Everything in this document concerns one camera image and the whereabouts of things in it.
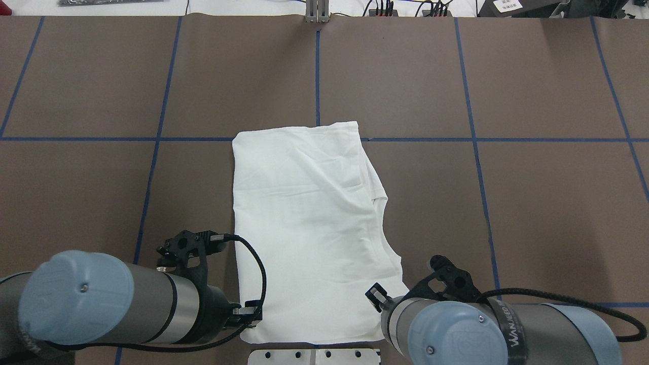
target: blue-gray cap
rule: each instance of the blue-gray cap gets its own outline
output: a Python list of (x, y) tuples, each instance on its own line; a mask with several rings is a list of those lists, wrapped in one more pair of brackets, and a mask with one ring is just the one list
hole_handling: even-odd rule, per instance
[(104, 253), (65, 251), (29, 278), (18, 320), (37, 340), (86, 344), (112, 330), (132, 299), (133, 276), (124, 262)]

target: folded white fabric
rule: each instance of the folded white fabric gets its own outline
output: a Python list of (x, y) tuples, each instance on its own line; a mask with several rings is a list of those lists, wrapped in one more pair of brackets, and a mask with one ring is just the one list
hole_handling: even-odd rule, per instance
[[(365, 297), (379, 282), (408, 289), (383, 234), (387, 196), (355, 121), (241, 132), (234, 150), (235, 232), (267, 271), (263, 321), (244, 341), (335, 344), (383, 339)], [(241, 302), (258, 299), (259, 269), (236, 249)]]

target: white floor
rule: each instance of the white floor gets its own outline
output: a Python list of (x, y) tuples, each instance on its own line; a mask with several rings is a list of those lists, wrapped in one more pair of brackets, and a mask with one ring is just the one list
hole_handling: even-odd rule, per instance
[[(631, 5), (624, 9), (638, 18), (649, 18), (649, 8)], [(482, 6), (484, 0), (478, 0)], [(58, 6), (58, 0), (5, 0), (14, 15), (59, 15), (59, 16), (142, 16), (142, 15), (183, 15), (187, 0), (163, 0), (151, 3), (110, 4), (92, 6)], [(366, 5), (365, 0), (330, 0), (330, 12), (341, 12), (360, 16)], [(399, 16), (414, 16), (419, 3), (396, 0), (395, 9)], [(297, 0), (190, 0), (189, 12), (210, 15), (284, 15), (304, 14), (304, 3)], [(454, 16), (470, 17), (476, 14), (474, 0), (453, 0), (449, 10)]]

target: red object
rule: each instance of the red object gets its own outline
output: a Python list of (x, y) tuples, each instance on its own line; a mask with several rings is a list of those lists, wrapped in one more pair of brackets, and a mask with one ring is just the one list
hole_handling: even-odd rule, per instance
[(0, 15), (11, 15), (11, 9), (2, 0), (0, 0)]

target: white label sticker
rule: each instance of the white label sticker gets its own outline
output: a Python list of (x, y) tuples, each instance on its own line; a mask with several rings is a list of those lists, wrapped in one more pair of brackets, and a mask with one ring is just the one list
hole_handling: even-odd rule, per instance
[(523, 6), (519, 3), (519, 0), (496, 0), (493, 2), (496, 5), (496, 9), (499, 12), (511, 12), (512, 10), (520, 9)]

